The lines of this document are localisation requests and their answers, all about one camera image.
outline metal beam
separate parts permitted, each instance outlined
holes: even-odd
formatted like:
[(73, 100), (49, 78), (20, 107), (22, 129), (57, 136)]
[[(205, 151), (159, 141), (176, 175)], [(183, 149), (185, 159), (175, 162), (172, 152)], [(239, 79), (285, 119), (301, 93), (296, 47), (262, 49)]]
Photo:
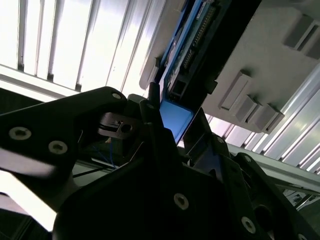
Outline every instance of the metal beam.
[(258, 153), (228, 144), (230, 153), (250, 155), (270, 177), (320, 193), (320, 176)]

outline corrugated metal ceiling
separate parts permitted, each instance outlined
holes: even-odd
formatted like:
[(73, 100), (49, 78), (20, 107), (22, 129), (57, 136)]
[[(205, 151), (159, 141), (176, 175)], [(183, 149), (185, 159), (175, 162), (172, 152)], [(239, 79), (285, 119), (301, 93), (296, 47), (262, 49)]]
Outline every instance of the corrugated metal ceiling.
[[(62, 96), (106, 85), (142, 95), (140, 75), (165, 3), (0, 0), (0, 74)], [(0, 87), (28, 97), (59, 98), (2, 80)]]

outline ceiling panel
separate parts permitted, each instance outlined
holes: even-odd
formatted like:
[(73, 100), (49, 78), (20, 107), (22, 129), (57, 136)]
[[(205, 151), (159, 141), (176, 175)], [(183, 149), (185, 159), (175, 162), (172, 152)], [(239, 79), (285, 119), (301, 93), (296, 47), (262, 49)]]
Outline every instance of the ceiling panel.
[(1, 5), (1, 22), (7, 24), (0, 24), (0, 75), (7, 77), (0, 87), (41, 101), (103, 86), (126, 96), (143, 94), (139, 81), (156, 35), (174, 30), (158, 32), (159, 23), (180, 14), (166, 0), (0, 0)]

